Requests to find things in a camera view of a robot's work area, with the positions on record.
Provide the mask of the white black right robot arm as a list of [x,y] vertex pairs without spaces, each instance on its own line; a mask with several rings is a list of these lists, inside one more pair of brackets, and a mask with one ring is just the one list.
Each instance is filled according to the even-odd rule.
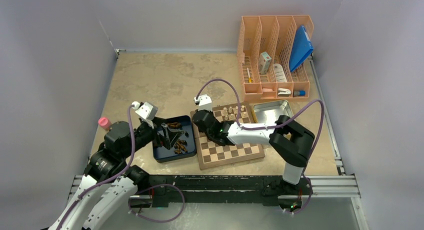
[[285,161],[280,186],[288,194],[300,188],[302,173],[313,152],[314,133],[287,115],[280,115],[273,125],[238,124],[234,120],[219,121],[209,110],[195,111],[192,122],[208,140],[219,146],[241,144],[270,145]]

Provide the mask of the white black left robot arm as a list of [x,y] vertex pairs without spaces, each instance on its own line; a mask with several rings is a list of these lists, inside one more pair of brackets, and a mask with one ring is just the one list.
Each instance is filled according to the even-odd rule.
[[98,151],[90,158],[75,194],[51,230],[98,230],[132,196],[146,194],[152,207],[186,203],[183,192],[164,177],[153,176],[127,161],[152,142],[161,146],[166,137],[158,126],[142,122],[133,128],[118,121],[109,126]]

